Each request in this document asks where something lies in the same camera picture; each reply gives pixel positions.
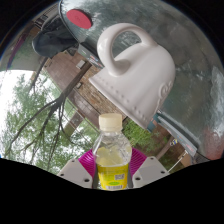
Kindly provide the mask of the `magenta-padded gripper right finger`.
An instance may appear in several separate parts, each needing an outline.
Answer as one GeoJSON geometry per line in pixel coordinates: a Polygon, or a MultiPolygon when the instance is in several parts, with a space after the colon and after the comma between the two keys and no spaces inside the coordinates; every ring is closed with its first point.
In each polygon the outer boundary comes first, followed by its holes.
{"type": "Polygon", "coordinates": [[[129,163],[128,187],[140,188],[166,177],[169,172],[154,156],[147,157],[139,150],[132,149],[129,163]]]}

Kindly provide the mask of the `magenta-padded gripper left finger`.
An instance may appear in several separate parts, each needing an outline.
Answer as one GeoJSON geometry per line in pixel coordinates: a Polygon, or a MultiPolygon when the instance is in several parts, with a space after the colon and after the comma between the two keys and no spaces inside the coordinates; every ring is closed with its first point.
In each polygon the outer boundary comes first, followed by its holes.
{"type": "Polygon", "coordinates": [[[58,176],[78,186],[96,189],[99,178],[92,151],[89,150],[78,159],[69,160],[58,173],[58,176]]]}

